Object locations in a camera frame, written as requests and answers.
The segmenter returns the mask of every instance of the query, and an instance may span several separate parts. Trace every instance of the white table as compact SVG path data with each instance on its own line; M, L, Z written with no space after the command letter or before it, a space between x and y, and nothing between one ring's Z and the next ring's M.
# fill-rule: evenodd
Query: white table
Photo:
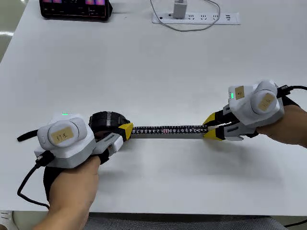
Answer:
M0 65L0 210L45 210L16 195L38 144L16 137L56 111L86 118L115 111L136 126L197 125L227 104L230 85L307 84L305 0L219 0L224 12L240 12L242 25L197 33L152 24L147 0L112 2L108 23L47 21L37 0L28 3ZM189 8L214 10L202 1ZM306 92L291 98L307 108ZM307 215L306 165L306 149L265 136L133 139L101 166L91 210ZM24 193L45 201L42 173Z

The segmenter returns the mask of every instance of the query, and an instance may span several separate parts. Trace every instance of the human hand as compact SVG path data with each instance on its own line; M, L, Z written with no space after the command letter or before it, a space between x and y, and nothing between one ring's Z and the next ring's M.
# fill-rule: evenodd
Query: human hand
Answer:
M99 157L91 157L75 169L64 170L52 183L50 209L71 207L88 211L98 187Z
M48 192L50 209L35 230L81 230L87 219L98 188L99 157L90 157L75 169L54 172Z
M258 127L257 132L281 143L307 148L307 112L296 105L287 105L282 119L274 124Z

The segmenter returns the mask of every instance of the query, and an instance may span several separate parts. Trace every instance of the power strip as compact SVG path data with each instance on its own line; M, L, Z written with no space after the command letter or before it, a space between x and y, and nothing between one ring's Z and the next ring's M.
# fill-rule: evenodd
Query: power strip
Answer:
M158 13L158 17L165 24L212 24L218 17L217 13L186 13L184 19L172 17L172 13ZM160 23L153 13L153 23ZM215 23L219 25L240 25L239 13L221 13L220 19Z

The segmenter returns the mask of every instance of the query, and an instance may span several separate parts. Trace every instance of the tape measure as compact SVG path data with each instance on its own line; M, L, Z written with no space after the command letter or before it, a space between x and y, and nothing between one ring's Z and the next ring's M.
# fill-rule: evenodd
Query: tape measure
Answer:
M140 126L134 127L132 135L139 134L205 134L207 126Z
M89 126L95 135L130 123L123 115L115 112L99 112L90 117ZM137 126L131 138L184 138L199 139L208 132L208 126Z

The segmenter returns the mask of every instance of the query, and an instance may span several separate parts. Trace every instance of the handwritten label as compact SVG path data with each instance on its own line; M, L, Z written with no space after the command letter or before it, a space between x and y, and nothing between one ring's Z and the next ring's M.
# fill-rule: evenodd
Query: handwritten label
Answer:
M239 86L235 88L236 100L244 98L244 86Z
M267 93L258 104L258 108L265 112L269 108L270 104L274 101L274 99L275 97L272 94Z
M57 132L54 132L54 133L51 133L51 137L52 137L52 140L54 142L54 144L59 144L63 141L66 141L70 138L73 138L73 132L71 130L71 127L66 127L64 129L61 129Z

